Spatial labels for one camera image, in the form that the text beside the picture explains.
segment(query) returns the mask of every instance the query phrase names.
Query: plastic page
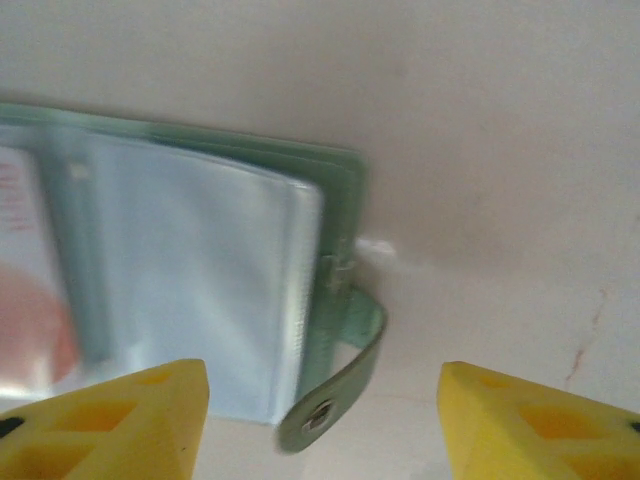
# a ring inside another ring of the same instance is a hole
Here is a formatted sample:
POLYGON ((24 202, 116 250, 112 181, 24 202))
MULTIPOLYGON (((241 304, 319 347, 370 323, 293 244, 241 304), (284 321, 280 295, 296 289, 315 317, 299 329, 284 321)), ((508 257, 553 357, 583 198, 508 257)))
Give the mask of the plastic page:
POLYGON ((122 362, 203 358, 210 412, 276 423, 295 400, 317 260, 313 185, 91 135, 109 318, 122 362))

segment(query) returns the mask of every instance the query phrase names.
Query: green snap strap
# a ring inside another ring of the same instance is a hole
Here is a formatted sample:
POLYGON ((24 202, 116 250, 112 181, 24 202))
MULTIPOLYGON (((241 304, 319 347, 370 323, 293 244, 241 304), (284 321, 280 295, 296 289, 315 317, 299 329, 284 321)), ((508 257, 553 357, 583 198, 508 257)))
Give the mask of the green snap strap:
POLYGON ((342 338, 364 349, 342 370, 296 403, 278 427, 283 452, 297 453, 326 432, 358 399, 369 383, 387 324, 376 301, 353 289, 342 338))

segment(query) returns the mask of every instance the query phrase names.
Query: metal snap button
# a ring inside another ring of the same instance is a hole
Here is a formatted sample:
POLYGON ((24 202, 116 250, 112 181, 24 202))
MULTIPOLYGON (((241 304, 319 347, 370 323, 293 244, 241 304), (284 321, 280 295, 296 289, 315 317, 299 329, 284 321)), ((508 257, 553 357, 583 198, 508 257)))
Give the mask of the metal snap button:
POLYGON ((305 424, 302 426, 302 432, 311 433, 324 427, 329 421, 329 418, 331 418, 332 412, 333 401, 325 400, 320 405, 318 405, 313 413, 309 416, 305 424))

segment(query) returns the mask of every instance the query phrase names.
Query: white wall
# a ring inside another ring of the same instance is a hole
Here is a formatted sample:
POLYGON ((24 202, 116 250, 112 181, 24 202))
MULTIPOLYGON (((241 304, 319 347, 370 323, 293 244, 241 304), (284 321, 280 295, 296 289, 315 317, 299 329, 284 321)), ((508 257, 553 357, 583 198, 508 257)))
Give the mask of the white wall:
POLYGON ((392 328, 366 398, 292 458, 211 422, 202 479, 447 478, 445 360, 640 410, 639 51, 633 0, 0 3, 4 99, 371 162, 362 276, 392 328))

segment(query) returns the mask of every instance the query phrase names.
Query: card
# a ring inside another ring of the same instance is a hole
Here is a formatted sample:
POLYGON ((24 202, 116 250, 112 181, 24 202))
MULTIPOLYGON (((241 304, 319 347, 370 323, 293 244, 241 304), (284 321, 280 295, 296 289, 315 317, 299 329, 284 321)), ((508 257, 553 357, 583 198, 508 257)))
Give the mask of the card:
POLYGON ((0 147, 0 395, 46 391, 76 365, 69 304, 33 157, 0 147))

